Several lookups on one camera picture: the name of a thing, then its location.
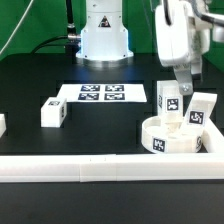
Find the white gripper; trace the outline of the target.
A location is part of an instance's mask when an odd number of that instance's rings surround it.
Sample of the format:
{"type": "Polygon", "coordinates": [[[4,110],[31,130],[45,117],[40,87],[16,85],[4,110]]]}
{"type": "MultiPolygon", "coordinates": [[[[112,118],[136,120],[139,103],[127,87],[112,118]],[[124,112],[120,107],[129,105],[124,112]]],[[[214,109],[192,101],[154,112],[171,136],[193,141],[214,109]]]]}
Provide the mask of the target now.
{"type": "Polygon", "coordinates": [[[161,0],[155,9],[159,60],[164,67],[174,67],[181,95],[192,94],[192,75],[202,72],[211,28],[194,13],[192,0],[161,0]]]}

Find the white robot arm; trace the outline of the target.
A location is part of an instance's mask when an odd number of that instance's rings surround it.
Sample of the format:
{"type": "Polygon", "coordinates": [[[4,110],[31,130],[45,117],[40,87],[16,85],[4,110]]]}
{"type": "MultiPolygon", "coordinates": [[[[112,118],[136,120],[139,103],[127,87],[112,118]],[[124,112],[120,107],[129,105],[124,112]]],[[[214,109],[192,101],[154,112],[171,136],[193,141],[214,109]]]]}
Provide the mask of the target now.
{"type": "MultiPolygon", "coordinates": [[[[154,7],[160,63],[174,70],[182,95],[193,93],[193,78],[202,73],[202,55],[210,42],[224,42],[224,14],[209,11],[210,0],[159,0],[154,7]]],[[[122,22],[122,0],[86,0],[81,30],[83,63],[110,67],[133,58],[122,22]]]]}

